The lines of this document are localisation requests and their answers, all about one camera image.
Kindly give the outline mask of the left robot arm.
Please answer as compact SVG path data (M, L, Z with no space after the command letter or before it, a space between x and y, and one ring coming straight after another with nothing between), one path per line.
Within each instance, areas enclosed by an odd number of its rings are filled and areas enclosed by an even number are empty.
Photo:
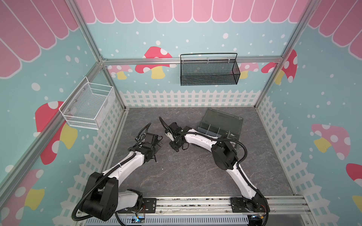
M94 172L89 176L84 193L72 211L73 221L92 217L107 221L120 210L127 209L135 215L143 211L143 193L134 189L119 192L119 187L137 168L156 160L163 138L149 133L150 126L148 123L140 130L136 144L128 148L129 154L123 160L102 173Z

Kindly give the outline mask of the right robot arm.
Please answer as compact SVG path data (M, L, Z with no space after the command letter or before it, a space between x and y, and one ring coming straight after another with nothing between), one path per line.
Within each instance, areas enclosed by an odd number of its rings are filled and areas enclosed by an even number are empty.
M212 137L191 127L181 128L176 122L168 125L162 117L159 117L159 120L165 134L171 139L170 146L173 150L178 152L184 144L193 144L211 152L217 167L226 171L238 186L247 211L270 212L267 199L250 181L240 165L248 155L245 145L227 137Z

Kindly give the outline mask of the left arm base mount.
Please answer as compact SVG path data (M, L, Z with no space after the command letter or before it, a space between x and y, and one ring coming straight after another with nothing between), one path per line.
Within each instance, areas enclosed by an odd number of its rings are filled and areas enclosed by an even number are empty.
M135 207L125 208L117 211L120 214L143 214L143 213L155 213L156 212L156 198L143 198L142 201L136 203Z

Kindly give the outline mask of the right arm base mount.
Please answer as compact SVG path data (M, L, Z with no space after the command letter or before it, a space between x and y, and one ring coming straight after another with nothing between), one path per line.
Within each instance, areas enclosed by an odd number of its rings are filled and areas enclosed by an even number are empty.
M259 196L255 196L253 199L232 197L230 201L233 213L270 212L267 200Z

